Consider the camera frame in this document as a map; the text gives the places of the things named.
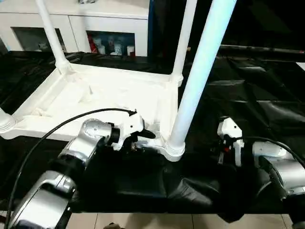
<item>black fabric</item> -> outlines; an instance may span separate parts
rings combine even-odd
[[[230,116],[243,135],[282,141],[303,156],[305,73],[295,62],[228,56],[220,55],[214,63],[186,138],[185,155],[179,162],[171,163],[162,155],[149,152],[99,150],[82,177],[79,192],[71,202],[72,210],[218,213],[227,221],[237,220],[244,213],[285,213],[272,187],[266,185],[269,178],[264,171],[219,166],[210,149],[218,142],[219,121]],[[74,63],[154,73],[170,73],[173,68],[146,58],[121,59],[87,53],[67,57]],[[0,63],[0,107],[10,114],[54,69],[49,53],[10,52]],[[190,67],[191,63],[186,63],[179,98]],[[24,154],[36,141],[24,136],[0,138],[2,209]],[[25,167],[16,202],[66,144],[54,140],[42,143]]]

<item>white cabinet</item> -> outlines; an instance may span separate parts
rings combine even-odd
[[[51,15],[62,47],[66,52],[78,48],[67,15]],[[35,51],[49,49],[50,45],[38,14],[0,13],[0,36],[8,50]]]
[[[88,35],[106,37],[105,39],[107,36],[117,35],[117,37],[124,39],[124,34],[126,34],[129,37],[131,35],[133,40],[131,43],[135,46],[135,55],[147,56],[147,20],[88,16],[69,16],[69,18],[79,51],[91,52]]]
[[[136,56],[147,56],[150,0],[97,0],[92,4],[78,4],[78,0],[45,1],[64,51],[91,52],[95,44],[89,39],[93,37],[103,42],[119,40],[125,54],[130,46]],[[8,50],[48,48],[44,47],[48,41],[35,0],[0,2],[0,38]],[[110,54],[109,45],[105,46]]]

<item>black cable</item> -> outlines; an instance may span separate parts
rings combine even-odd
[[[45,140],[47,137],[49,137],[51,134],[53,134],[56,130],[58,130],[62,126],[66,125],[67,123],[72,122],[75,119],[84,117],[86,115],[90,115],[90,114],[98,113],[98,112],[103,112],[103,111],[122,111],[122,112],[127,112],[129,115],[133,115],[133,114],[136,113],[135,111],[130,111],[130,110],[126,110],[126,109],[120,109],[120,108],[105,108],[105,109],[98,109],[98,110],[89,111],[89,112],[77,115],[77,116],[75,116],[73,118],[70,118],[70,119],[64,121],[63,123],[59,124],[55,128],[51,129],[49,132],[47,132],[41,139],[39,139],[37,141],[37,143],[33,146],[33,148],[26,154],[26,156],[25,156],[25,158],[24,158],[24,160],[23,160],[23,162],[22,162],[22,164],[20,166],[20,169],[18,171],[17,178],[16,178],[14,186],[13,186],[13,190],[12,190],[12,192],[10,194],[10,200],[9,200],[9,205],[8,205],[8,209],[7,209],[4,229],[8,229],[9,228],[10,215],[11,215],[11,210],[12,210],[12,207],[13,207],[13,202],[14,202],[14,199],[15,199],[15,192],[16,192],[16,189],[17,189],[18,181],[19,181],[20,176],[22,174],[23,168],[24,168],[25,164],[27,163],[28,159],[30,158],[31,154],[33,153],[33,151],[41,144],[41,142],[43,140]]]
[[[292,149],[290,149],[288,146],[286,146],[284,143],[277,142],[277,141],[272,140],[272,139],[267,138],[267,137],[252,136],[252,137],[237,137],[237,138],[235,138],[235,140],[241,140],[241,139],[244,139],[244,140],[249,139],[249,140],[254,140],[254,141],[265,141],[265,142],[271,142],[275,145],[278,145],[281,148],[285,149],[288,153],[290,153],[305,169],[305,161],[298,154],[296,154]]]

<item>cabinet door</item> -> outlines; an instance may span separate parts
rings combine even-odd
[[[50,51],[39,14],[0,13],[0,36],[9,51]],[[65,52],[77,52],[77,45],[66,15],[51,15],[51,21]]]
[[[129,55],[134,49],[136,56],[147,56],[147,20],[89,16],[69,18],[79,51],[92,52],[96,48],[97,52],[105,49],[105,54],[116,54],[115,47],[119,46],[123,55]]]

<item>red object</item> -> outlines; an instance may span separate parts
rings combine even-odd
[[[95,46],[95,44],[93,42],[92,36],[89,35],[89,34],[87,34],[87,36],[88,36],[88,40],[89,40],[89,45],[90,45],[91,53],[98,53],[97,52],[97,48],[96,48],[96,46]]]

